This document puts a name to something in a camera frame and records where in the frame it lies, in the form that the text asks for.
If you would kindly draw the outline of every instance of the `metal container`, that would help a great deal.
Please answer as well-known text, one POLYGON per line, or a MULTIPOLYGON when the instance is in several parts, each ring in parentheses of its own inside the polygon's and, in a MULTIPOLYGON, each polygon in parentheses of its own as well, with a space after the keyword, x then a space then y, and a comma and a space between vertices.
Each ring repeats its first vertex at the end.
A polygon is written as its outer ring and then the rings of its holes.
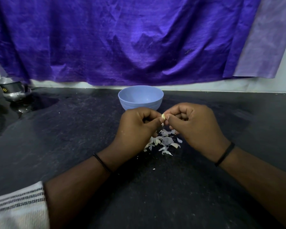
POLYGON ((3 97, 9 102, 21 101, 31 94, 31 89, 19 78, 2 77, 0 87, 3 97))

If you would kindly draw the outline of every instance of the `white sleeve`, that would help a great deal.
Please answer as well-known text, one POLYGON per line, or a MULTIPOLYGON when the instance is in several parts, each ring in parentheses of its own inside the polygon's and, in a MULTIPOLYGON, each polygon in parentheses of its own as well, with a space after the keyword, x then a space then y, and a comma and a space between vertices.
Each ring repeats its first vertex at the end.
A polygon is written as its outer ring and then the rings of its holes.
POLYGON ((50 228, 42 182, 0 196, 1 228, 50 228))

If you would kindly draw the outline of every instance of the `person's right arm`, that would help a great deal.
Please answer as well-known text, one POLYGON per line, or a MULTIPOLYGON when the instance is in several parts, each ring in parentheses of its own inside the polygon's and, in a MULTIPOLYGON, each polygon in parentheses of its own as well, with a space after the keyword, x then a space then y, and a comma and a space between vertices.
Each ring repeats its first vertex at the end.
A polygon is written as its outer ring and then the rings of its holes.
MULTIPOLYGON (((164 114, 166 125, 181 133, 190 146, 214 163, 230 145, 207 106, 180 103, 164 114)), ((286 172, 237 147, 220 167, 286 227, 286 172)))

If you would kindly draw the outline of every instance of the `hand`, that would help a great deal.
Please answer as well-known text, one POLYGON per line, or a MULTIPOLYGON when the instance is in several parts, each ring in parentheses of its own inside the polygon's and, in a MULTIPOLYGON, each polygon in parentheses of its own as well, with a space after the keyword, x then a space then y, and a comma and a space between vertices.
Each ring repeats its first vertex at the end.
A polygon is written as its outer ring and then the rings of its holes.
POLYGON ((180 103, 164 114, 166 125, 181 133, 190 146, 213 162, 218 161, 230 144, 213 111, 205 105, 180 103))
POLYGON ((127 110, 121 117, 115 139, 99 157, 115 170, 141 152, 163 122, 161 113, 153 109, 141 107, 127 110))

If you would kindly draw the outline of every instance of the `white wall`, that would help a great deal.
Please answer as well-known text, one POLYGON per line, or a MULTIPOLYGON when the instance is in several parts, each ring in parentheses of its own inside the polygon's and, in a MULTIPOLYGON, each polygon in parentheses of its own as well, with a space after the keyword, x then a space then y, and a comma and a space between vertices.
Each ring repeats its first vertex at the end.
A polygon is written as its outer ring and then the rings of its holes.
MULTIPOLYGON (((69 87, 69 88, 113 88, 122 89, 122 86, 92 86, 85 82, 55 83, 53 81, 32 81, 38 87, 69 87)), ((246 78, 237 80, 222 80, 209 83, 160 86, 162 90, 183 91, 220 91, 220 92, 282 92, 286 93, 286 50, 275 79, 246 78)))

